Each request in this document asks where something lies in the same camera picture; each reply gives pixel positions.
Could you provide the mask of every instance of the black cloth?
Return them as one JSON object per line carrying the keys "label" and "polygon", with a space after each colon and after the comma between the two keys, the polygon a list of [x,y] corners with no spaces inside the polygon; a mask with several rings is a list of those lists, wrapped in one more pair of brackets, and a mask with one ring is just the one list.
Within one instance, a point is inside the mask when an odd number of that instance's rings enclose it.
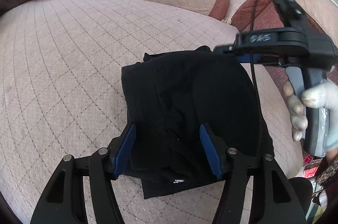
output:
{"label": "black cloth", "polygon": [[295,190],[300,205],[303,208],[304,215],[306,215],[312,200],[312,183],[304,177],[292,177],[289,179],[289,182]]}
{"label": "black cloth", "polygon": [[3,224],[22,224],[0,192],[0,219]]}
{"label": "black cloth", "polygon": [[122,68],[122,86],[128,121],[137,129],[124,174],[141,178],[144,198],[218,181],[199,139],[203,123],[229,147],[255,156],[261,118],[259,154],[273,154],[252,82],[235,57],[206,46],[145,54],[143,63]]}

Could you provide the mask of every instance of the white glove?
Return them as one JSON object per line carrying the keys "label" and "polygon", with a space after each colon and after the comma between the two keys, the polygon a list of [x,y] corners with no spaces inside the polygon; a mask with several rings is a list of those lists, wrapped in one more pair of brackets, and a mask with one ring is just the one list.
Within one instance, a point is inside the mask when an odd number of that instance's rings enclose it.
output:
{"label": "white glove", "polygon": [[283,87],[283,91],[288,97],[287,106],[290,112],[293,140],[299,141],[302,131],[308,126],[304,107],[314,109],[325,107],[330,110],[327,150],[332,151],[338,148],[338,86],[327,80],[318,86],[305,90],[301,95],[301,101],[293,94],[290,83]]}

